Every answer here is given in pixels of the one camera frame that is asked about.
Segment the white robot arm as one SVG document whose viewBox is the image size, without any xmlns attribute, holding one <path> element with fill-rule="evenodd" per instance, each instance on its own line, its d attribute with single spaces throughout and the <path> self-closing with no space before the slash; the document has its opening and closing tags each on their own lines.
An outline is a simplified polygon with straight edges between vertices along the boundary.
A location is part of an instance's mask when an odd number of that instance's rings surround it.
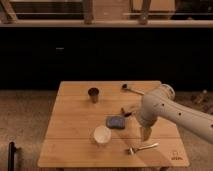
<svg viewBox="0 0 213 171">
<path fill-rule="evenodd" d="M 174 98 L 175 91 L 168 84 L 146 92 L 137 116 L 140 125 L 150 128 L 162 117 L 213 144 L 213 116 L 176 103 Z"/>
</svg>

